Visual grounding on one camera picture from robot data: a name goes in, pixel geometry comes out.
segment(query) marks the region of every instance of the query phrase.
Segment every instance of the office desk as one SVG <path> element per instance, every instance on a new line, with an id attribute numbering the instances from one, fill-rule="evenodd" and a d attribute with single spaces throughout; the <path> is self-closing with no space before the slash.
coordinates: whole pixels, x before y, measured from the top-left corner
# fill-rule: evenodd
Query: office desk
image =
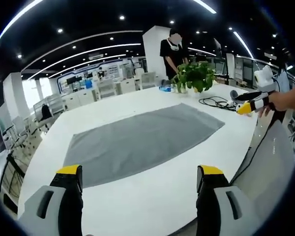
<path id="1" fill-rule="evenodd" d="M 216 166 L 231 180 L 249 148 L 257 115 L 202 105 L 199 98 L 230 91 L 215 85 L 201 94 L 177 94 L 149 88 L 111 97 L 63 113 L 38 147 L 26 172 L 19 198 L 18 216 L 25 201 L 42 185 L 49 185 L 63 165 L 73 134 L 81 133 L 137 114 L 181 102 L 206 112 L 225 125 L 206 141 L 152 169 L 83 190 L 83 235 L 167 236 L 196 217 L 197 166 Z"/>

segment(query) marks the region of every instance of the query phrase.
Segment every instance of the ceiling light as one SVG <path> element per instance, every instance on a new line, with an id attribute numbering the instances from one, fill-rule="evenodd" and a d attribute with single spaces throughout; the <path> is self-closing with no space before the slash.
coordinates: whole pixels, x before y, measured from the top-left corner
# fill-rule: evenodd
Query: ceiling light
<path id="1" fill-rule="evenodd" d="M 69 57 L 67 57 L 67 58 L 65 58 L 65 59 L 62 59 L 62 60 L 60 60 L 60 61 L 58 61 L 58 62 L 55 62 L 55 63 L 53 63 L 53 64 L 51 64 L 51 65 L 49 65 L 49 66 L 43 68 L 42 70 L 38 71 L 38 72 L 35 73 L 34 75 L 30 76 L 30 77 L 28 78 L 28 80 L 32 79 L 34 76 L 38 75 L 39 73 L 41 73 L 41 72 L 47 70 L 48 68 L 50 68 L 50 67 L 52 67 L 52 66 L 54 66 L 54 65 L 57 65 L 57 64 L 59 64 L 59 63 L 61 63 L 61 62 L 64 62 L 64 61 L 66 61 L 66 60 L 69 60 L 69 59 L 71 59 L 71 58 L 74 58 L 74 57 L 77 57 L 77 56 L 80 56 L 80 55 L 83 55 L 83 54 L 86 54 L 86 53 L 90 53 L 90 52 L 94 52 L 94 51 L 100 51 L 100 50 L 104 50 L 104 49 L 108 49 L 108 48 L 125 47 L 125 46 L 140 46 L 140 45 L 141 45 L 141 43 L 118 44 L 118 45 L 107 46 L 107 47 L 102 47 L 102 48 L 96 48 L 96 49 L 92 49 L 92 50 L 85 51 L 85 52 L 82 52 L 82 53 L 78 53 L 78 54 L 75 54 L 75 55 L 73 55 L 73 56 L 69 56 Z"/>
<path id="2" fill-rule="evenodd" d="M 2 31 L 2 33 L 0 34 L 0 39 L 2 38 L 2 36 L 7 32 L 7 30 L 21 17 L 23 16 L 26 12 L 28 12 L 30 9 L 32 9 L 34 6 L 36 6 L 37 4 L 39 4 L 40 2 L 42 2 L 43 0 L 34 0 L 33 2 L 31 2 L 29 5 L 27 5 L 26 7 L 24 7 L 8 24 L 7 26 L 4 28 L 4 30 Z"/>
<path id="3" fill-rule="evenodd" d="M 206 51 L 202 51 L 202 50 L 199 50 L 199 49 L 195 49 L 195 48 L 188 48 L 189 50 L 192 50 L 192 51 L 195 51 L 195 52 L 199 52 L 199 53 L 206 53 L 206 54 L 209 54 L 211 56 L 215 56 L 216 57 L 216 54 L 213 54 L 213 53 L 209 53 L 209 52 L 206 52 Z"/>
<path id="4" fill-rule="evenodd" d="M 238 38 L 238 40 L 241 42 L 241 44 L 244 46 L 244 48 L 245 48 L 246 51 L 248 52 L 249 56 L 250 56 L 251 58 L 254 58 L 254 56 L 252 55 L 251 51 L 249 50 L 247 44 L 246 44 L 245 41 L 240 37 L 240 35 L 239 35 L 236 31 L 234 31 L 233 33 L 234 33 L 234 35 Z"/>
<path id="5" fill-rule="evenodd" d="M 87 64 L 87 63 L 89 63 L 89 62 L 95 62 L 95 61 L 99 61 L 99 60 L 103 60 L 103 59 L 110 59 L 110 58 L 123 57 L 123 56 L 125 56 L 125 55 L 126 55 L 126 54 L 121 54 L 121 55 L 116 55 L 116 56 L 110 56 L 110 57 L 100 58 L 100 59 L 94 59 L 94 60 L 91 60 L 91 61 L 88 61 L 88 62 L 83 62 L 83 63 L 81 63 L 81 64 L 75 65 L 75 66 L 70 67 L 70 68 L 67 68 L 67 69 L 65 69 L 65 70 L 63 70 L 63 71 L 60 71 L 60 72 L 58 72 L 58 73 L 56 73 L 56 74 L 53 74 L 53 75 L 50 76 L 49 78 L 52 78 L 52 77 L 54 77 L 54 76 L 56 76 L 56 75 L 58 75 L 58 74 L 60 74 L 60 73 L 63 73 L 63 72 L 65 72 L 65 71 L 67 71 L 67 70 L 74 69 L 75 67 L 78 67 L 78 66 L 81 66 L 81 65 L 85 65 L 85 64 Z"/>
<path id="6" fill-rule="evenodd" d="M 201 0 L 193 0 L 193 1 L 195 1 L 196 3 L 200 4 L 201 6 L 203 6 L 206 10 L 208 10 L 212 14 L 216 14 L 216 11 L 214 11 L 209 5 L 207 5 L 203 1 L 201 1 Z"/>

